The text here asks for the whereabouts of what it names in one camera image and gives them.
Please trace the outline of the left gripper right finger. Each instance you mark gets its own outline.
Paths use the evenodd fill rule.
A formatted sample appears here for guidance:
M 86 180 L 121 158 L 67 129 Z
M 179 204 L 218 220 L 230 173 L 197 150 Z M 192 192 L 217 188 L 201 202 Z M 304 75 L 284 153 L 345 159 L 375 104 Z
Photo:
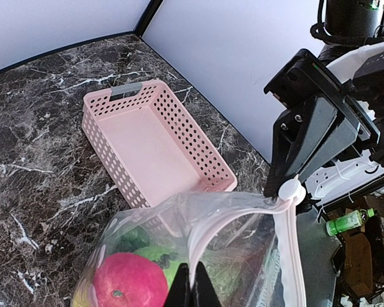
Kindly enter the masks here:
M 195 271 L 191 305 L 194 307 L 221 307 L 220 300 L 202 262 L 198 263 Z

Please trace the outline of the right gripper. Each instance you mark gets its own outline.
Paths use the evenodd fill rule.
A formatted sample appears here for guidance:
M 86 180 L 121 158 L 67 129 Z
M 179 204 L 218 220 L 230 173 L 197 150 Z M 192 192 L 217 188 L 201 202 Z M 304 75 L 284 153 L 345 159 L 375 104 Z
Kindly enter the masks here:
M 266 197 L 276 196 L 280 186 L 295 176 L 304 183 L 351 146 L 357 135 L 363 149 L 379 143 L 377 126 L 345 86 L 307 49 L 300 49 L 278 71 L 264 87 L 264 93 L 272 94 L 286 108 L 273 125 Z M 338 110 L 345 118 L 333 128 Z

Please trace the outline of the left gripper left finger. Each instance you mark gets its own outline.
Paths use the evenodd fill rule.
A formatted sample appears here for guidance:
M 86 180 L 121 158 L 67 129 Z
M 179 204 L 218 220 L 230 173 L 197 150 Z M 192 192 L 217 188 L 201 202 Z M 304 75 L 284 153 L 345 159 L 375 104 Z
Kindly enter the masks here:
M 191 288 L 189 284 L 189 267 L 181 263 L 167 295 L 164 307 L 188 307 Z

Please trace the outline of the red apple toy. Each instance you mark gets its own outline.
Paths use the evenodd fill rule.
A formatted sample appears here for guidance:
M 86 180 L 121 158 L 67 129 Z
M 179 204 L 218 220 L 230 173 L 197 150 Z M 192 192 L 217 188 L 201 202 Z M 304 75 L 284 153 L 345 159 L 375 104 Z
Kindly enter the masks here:
M 107 257 L 95 271 L 93 287 L 99 306 L 163 306 L 168 295 L 160 266 L 132 253 Z

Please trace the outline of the clear polka dot zip bag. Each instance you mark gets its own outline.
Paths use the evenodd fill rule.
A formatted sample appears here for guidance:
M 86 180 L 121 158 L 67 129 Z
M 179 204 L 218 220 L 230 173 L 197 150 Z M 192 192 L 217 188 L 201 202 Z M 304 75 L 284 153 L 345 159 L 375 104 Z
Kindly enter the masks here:
M 188 264 L 191 292 L 202 262 L 221 306 L 305 306 L 296 227 L 296 207 L 305 195 L 300 181 L 292 178 L 270 198 L 244 192 L 182 193 L 156 207 L 118 212 L 89 257 L 70 303 L 99 306 L 96 269 L 116 254 L 121 235 L 140 226 Z

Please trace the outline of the pink perforated plastic basket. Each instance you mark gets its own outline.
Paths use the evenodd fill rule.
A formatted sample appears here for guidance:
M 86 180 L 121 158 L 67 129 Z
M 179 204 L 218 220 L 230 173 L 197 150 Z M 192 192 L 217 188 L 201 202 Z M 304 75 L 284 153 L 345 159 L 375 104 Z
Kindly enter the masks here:
M 84 133 L 132 208 L 236 188 L 233 171 L 166 83 L 93 91 L 83 101 Z

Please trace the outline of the green watermelon toy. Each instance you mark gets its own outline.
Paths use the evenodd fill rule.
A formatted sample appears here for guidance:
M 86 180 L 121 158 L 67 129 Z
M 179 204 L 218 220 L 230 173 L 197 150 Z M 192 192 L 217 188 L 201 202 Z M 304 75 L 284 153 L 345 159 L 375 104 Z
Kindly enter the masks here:
M 140 226 L 121 235 L 116 241 L 114 252 L 134 253 L 154 262 L 163 270 L 168 288 L 173 283 L 179 265 L 184 262 L 176 250 L 156 244 Z

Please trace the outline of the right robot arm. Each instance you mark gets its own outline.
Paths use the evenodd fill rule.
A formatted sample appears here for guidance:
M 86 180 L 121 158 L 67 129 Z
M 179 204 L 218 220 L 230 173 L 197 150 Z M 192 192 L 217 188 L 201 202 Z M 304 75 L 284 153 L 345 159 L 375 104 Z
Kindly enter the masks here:
M 384 168 L 384 1 L 321 1 L 311 35 L 324 42 L 315 56 L 299 50 L 264 91 L 285 107 L 273 126 L 264 194 L 273 197 L 292 177 L 317 177 L 318 198 L 345 173 Z M 351 161 L 337 176 L 322 167 Z

